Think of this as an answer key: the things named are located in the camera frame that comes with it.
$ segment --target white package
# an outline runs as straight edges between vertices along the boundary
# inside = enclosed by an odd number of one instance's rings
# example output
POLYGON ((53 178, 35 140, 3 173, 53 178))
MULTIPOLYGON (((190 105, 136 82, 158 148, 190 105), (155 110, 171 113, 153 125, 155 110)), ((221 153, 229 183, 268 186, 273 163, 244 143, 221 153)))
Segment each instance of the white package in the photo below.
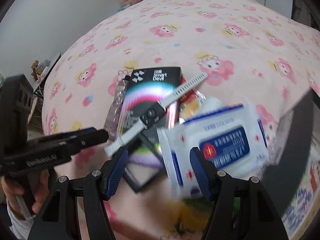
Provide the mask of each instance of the white package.
POLYGON ((199 147, 217 169, 239 179, 248 179, 250 171, 269 159, 261 121, 250 103, 196 116, 172 129, 158 129, 158 137, 173 198, 201 195, 190 164, 192 147, 199 147))

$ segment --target white watch strap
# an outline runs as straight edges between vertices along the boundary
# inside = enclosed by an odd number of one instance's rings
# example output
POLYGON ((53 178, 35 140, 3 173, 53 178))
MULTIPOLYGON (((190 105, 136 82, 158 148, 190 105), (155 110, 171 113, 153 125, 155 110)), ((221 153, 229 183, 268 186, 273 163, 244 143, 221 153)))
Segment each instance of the white watch strap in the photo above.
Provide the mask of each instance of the white watch strap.
POLYGON ((139 118, 138 121, 124 134, 119 135, 117 139, 109 146, 105 146, 104 150, 108 157, 112 157, 121 146, 129 143, 134 137, 136 137, 141 131, 145 129, 144 123, 139 118))
POLYGON ((162 99, 159 104, 165 108, 171 105, 173 102, 177 101, 179 98, 184 96, 190 90, 198 86, 203 80, 208 77, 208 74, 205 72, 201 72, 199 75, 191 78, 189 81, 184 82, 180 86, 178 86, 171 95, 162 99))
MULTIPOLYGON (((177 101, 180 97, 188 93, 190 90, 198 86, 203 80, 208 77, 208 74, 205 72, 201 72, 199 75, 193 77, 187 82, 184 82, 180 86, 178 86, 171 95, 167 96, 165 99, 161 100, 159 104, 167 108, 173 102, 177 101)), ((145 129, 144 123, 139 118, 138 121, 127 130, 124 134, 117 137, 117 139, 109 146, 105 146, 104 150, 108 157, 112 157, 121 146, 129 143, 133 138, 135 138, 141 131, 145 129)))

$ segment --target metal screw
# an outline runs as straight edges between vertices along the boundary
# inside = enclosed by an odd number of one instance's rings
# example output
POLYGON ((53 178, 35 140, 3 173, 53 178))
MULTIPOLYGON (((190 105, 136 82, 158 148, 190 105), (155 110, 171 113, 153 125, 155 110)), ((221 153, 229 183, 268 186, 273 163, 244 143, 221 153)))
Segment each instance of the metal screw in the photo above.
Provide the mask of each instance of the metal screw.
POLYGON ((257 177, 252 177, 252 178, 251 178, 251 181, 252 181, 253 183, 258 183, 258 182, 259 182, 259 179, 258 179, 257 177))
POLYGON ((226 175, 226 172, 225 171, 217 171, 217 175, 219 177, 224 177, 226 175))
POLYGON ((67 180, 67 177, 66 176, 61 176, 60 178, 59 178, 59 182, 65 182, 67 180))
POLYGON ((92 172, 92 176, 94 176, 94 177, 97 177, 100 174, 101 174, 101 171, 99 171, 99 170, 95 170, 95 171, 92 172))

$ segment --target cartoon character print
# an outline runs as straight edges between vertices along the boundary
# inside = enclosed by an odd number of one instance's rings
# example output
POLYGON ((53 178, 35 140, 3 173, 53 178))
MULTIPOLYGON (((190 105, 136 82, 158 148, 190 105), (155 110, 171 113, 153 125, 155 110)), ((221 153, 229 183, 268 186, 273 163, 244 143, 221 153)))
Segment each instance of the cartoon character print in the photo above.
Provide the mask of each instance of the cartoon character print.
POLYGON ((229 60, 220 60, 217 56, 204 54, 198 58, 200 69, 206 72, 209 77, 206 82, 212 86, 220 85, 223 80, 228 80, 233 75, 233 63, 229 60))
POLYGON ((245 8, 245 9, 247 9, 248 11, 251 11, 251 12, 254 12, 255 10, 256 10, 256 8, 255 7, 253 7, 253 6, 249 6, 249 5, 243 5, 243 7, 245 8))
POLYGON ((115 30, 124 29, 124 28, 128 27, 130 23, 131 23, 131 21, 128 21, 128 22, 126 22, 124 24, 121 24, 118 27, 116 27, 115 30))
POLYGON ((250 2, 258 3, 256 0, 248 0, 250 2))
POLYGON ((105 49, 110 49, 112 47, 115 47, 118 44, 121 44, 122 42, 126 41, 128 37, 125 37, 123 35, 115 37, 113 40, 110 41, 108 46, 105 47, 105 49))
POLYGON ((55 134, 57 132, 57 114, 56 109, 52 109, 51 115, 49 117, 49 123, 48 123, 48 134, 55 134))
POLYGON ((204 18, 212 19, 214 17, 217 17, 215 13, 212 12, 197 12, 198 15, 203 16, 204 18))
POLYGON ((316 44, 318 47, 320 47, 319 45, 319 41, 315 38, 315 36, 312 36, 312 38, 310 39, 314 44, 316 44))
POLYGON ((116 93, 116 88, 117 88, 117 85, 118 85, 119 81, 122 80, 122 79, 124 79, 124 77, 125 77, 126 75, 131 76, 131 73, 132 73, 131 70, 130 70, 130 71, 127 71, 126 69, 125 69, 124 71, 120 70, 120 71, 118 72, 118 75, 116 75, 116 76, 113 78, 113 82, 112 82, 112 84, 111 84, 111 85, 109 86, 109 88, 108 88, 109 94, 112 95, 112 96, 114 96, 115 93, 116 93))
POLYGON ((185 2, 185 3, 180 3, 179 5, 182 5, 182 6, 194 6, 195 3, 194 2, 185 2))
POLYGON ((297 84, 294 72, 290 64, 285 61, 283 58, 278 58, 278 61, 275 61, 271 64, 276 72, 278 72, 282 77, 291 80, 293 84, 297 84))
POLYGON ((97 26, 93 27, 93 28, 91 29, 91 32, 94 32, 94 31, 98 30, 102 25, 103 25, 103 24, 100 23, 100 24, 98 24, 97 26))
POLYGON ((311 162, 311 167, 310 167, 310 184, 311 184, 313 193, 316 193, 317 191, 319 179, 320 179, 320 162, 313 161, 311 162))
POLYGON ((93 38, 95 35, 96 35, 96 34, 92 34, 92 35, 86 37, 86 38, 82 41, 82 44, 85 44, 87 41, 92 40, 92 38, 93 38))
POLYGON ((267 141, 267 146, 270 148, 272 146, 272 140, 276 136, 276 128, 278 123, 275 121, 273 116, 267 112, 267 110, 262 105, 256 105, 258 115, 263 126, 264 134, 267 141))
POLYGON ((260 21, 254 17, 251 16, 244 16, 244 19, 246 19, 248 22, 252 22, 252 23, 257 23, 257 24, 261 24, 260 21))
POLYGON ((294 20, 292 20, 292 19, 287 20, 287 22, 288 22, 289 24, 292 24, 292 25, 295 25, 295 26, 299 26, 299 23, 297 23, 296 21, 294 21, 294 20))
POLYGON ((222 5, 216 4, 216 3, 210 4, 209 7, 216 8, 216 9, 224 9, 224 8, 226 8, 226 6, 222 6, 222 5))
POLYGON ((161 38, 173 37, 177 29, 173 26, 160 25, 149 29, 154 35, 161 38))
POLYGON ((237 25, 231 23, 225 23, 224 25, 226 26, 224 31, 231 36, 242 37, 249 35, 247 31, 243 30, 237 25))
POLYGON ((310 51, 313 54, 313 56, 316 58, 316 60, 320 61, 320 57, 313 50, 310 50, 310 51))
POLYGON ((318 87, 318 85, 316 84, 314 77, 315 73, 313 71, 307 71, 307 78, 308 78, 308 82, 310 87, 317 93, 320 94, 320 88, 318 87))
POLYGON ((91 66, 82 71, 77 79, 77 83, 83 87, 89 86, 94 72, 96 71, 96 64, 92 63, 91 66))
POLYGON ((83 57, 84 55, 86 55, 87 53, 89 53, 90 51, 94 50, 94 44, 90 44, 89 46, 87 46, 81 53, 80 53, 80 57, 83 57))
POLYGON ((64 62, 64 59, 54 68, 55 72, 59 70, 63 62, 64 62))
POLYGON ((61 87, 61 83, 55 82, 55 84, 53 85, 52 91, 51 91, 50 100, 55 96, 55 94, 58 92, 60 87, 61 87))
POLYGON ((165 15, 168 15, 170 14, 169 12, 156 12, 154 14, 151 15, 151 18, 157 18, 159 16, 165 16, 165 15))
POLYGON ((291 44, 292 47, 294 47, 296 49, 297 52, 299 52, 300 54, 304 55, 297 44, 295 44, 294 42, 290 42, 290 44, 291 44))
POLYGON ((298 39, 302 42, 304 42, 304 38, 303 38, 303 35, 301 33, 298 33, 296 31, 294 31, 294 34, 297 35, 298 39))
POLYGON ((270 22, 272 25, 274 26, 281 26, 280 23, 278 23, 277 21, 267 17, 268 22, 270 22))
POLYGON ((76 41, 74 44, 71 45, 71 47, 68 50, 72 50, 78 45, 78 41, 76 41))
POLYGON ((113 22, 115 22, 116 20, 117 20, 117 18, 114 18, 114 19, 106 22, 104 25, 108 25, 108 24, 110 24, 110 23, 113 23, 113 22))
POLYGON ((84 167, 84 164, 89 162, 89 159, 91 156, 95 154, 95 147, 90 147, 87 149, 81 150, 76 156, 75 156, 75 163, 76 167, 78 169, 82 169, 84 167))
POLYGON ((154 7, 145 7, 145 8, 142 8, 142 9, 140 10, 140 12, 147 12, 147 11, 150 11, 150 10, 152 10, 152 9, 154 9, 154 7))
POLYGON ((284 42, 281 39, 277 39, 271 33, 266 32, 266 36, 269 39, 270 43, 275 47, 280 47, 284 45, 284 42))

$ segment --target blue label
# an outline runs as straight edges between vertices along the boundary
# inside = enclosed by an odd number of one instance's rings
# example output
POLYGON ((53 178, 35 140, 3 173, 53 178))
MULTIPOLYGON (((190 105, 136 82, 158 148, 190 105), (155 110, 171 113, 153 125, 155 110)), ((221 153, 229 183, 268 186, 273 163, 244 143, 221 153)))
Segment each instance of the blue label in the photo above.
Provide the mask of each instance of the blue label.
POLYGON ((242 126, 201 142, 199 149, 217 169, 241 159, 250 152, 248 139, 242 126))
POLYGON ((171 154, 172 154, 173 165, 174 165, 174 169, 176 171, 178 183, 180 186, 183 186, 183 180, 182 180, 182 176, 181 176, 181 172, 180 172, 180 168, 179 168, 177 155, 174 151, 172 151, 171 154))

